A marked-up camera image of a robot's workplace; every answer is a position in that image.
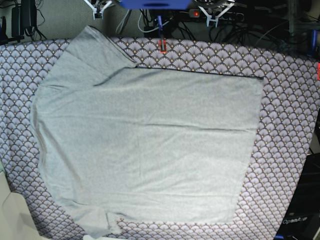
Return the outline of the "black OpenArm box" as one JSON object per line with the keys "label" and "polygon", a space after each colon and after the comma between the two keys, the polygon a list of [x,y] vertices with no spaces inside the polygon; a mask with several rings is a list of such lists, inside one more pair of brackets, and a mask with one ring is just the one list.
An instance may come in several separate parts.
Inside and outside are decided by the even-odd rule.
{"label": "black OpenArm box", "polygon": [[282,221],[287,240],[314,240],[320,232],[320,155],[307,156]]}

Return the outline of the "black power strip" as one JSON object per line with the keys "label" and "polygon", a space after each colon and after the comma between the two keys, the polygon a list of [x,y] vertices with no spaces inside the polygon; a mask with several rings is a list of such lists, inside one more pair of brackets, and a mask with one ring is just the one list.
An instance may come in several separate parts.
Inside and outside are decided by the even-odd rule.
{"label": "black power strip", "polygon": [[221,8],[216,8],[216,9],[209,9],[205,8],[204,10],[201,10],[199,8],[191,8],[186,11],[188,13],[190,18],[203,18],[207,19],[207,16],[211,17],[212,20],[218,19],[218,20],[223,20],[223,21],[243,21],[245,16],[243,13],[240,12],[233,12],[231,9],[221,9]]}

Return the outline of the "fan-patterned tablecloth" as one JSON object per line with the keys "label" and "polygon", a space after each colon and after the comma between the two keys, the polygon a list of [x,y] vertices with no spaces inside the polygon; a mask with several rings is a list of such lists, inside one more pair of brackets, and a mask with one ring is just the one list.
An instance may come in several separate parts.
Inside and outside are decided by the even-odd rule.
{"label": "fan-patterned tablecloth", "polygon": [[[115,38],[141,68],[259,77],[262,109],[253,152],[230,224],[134,223],[121,219],[120,238],[132,240],[270,240],[300,179],[320,108],[318,63],[271,50],[192,40]],[[68,46],[67,39],[0,48],[0,161],[12,191],[29,207],[36,230],[52,240],[79,240],[81,227],[54,203],[38,172],[30,128],[38,85]]]}

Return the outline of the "red clamp at right edge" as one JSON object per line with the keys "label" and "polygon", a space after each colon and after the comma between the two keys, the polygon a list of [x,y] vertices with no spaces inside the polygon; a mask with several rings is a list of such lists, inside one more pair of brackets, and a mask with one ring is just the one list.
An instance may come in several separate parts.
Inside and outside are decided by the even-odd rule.
{"label": "red clamp at right edge", "polygon": [[320,80],[320,63],[317,64],[317,80]]}

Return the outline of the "blue post at right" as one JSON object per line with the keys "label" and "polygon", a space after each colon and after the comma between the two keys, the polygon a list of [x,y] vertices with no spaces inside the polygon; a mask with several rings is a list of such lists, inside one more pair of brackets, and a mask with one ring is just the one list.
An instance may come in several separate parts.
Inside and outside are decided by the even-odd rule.
{"label": "blue post at right", "polygon": [[311,30],[307,35],[307,55],[315,57],[317,55],[318,31]]}

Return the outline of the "red table clamp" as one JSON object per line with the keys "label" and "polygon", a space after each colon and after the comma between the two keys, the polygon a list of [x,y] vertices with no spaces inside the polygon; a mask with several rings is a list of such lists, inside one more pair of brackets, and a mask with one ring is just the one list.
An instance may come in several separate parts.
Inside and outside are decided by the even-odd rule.
{"label": "red table clamp", "polygon": [[165,39],[161,39],[159,41],[159,50],[162,54],[165,54],[167,52],[167,43]]}

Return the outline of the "white plastic bin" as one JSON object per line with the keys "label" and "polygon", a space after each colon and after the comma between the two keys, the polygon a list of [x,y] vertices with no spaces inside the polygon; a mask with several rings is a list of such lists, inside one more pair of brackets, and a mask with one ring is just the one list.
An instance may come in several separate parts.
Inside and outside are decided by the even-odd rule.
{"label": "white plastic bin", "polygon": [[0,238],[2,240],[40,240],[25,198],[12,192],[4,167],[0,167]]}

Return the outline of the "grey T-shirt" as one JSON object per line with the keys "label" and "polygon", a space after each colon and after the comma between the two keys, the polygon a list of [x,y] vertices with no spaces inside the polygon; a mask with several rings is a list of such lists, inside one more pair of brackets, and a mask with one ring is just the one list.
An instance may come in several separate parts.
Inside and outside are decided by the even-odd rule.
{"label": "grey T-shirt", "polygon": [[259,78],[138,68],[87,26],[38,86],[30,125],[54,201],[89,235],[229,224],[259,126]]}

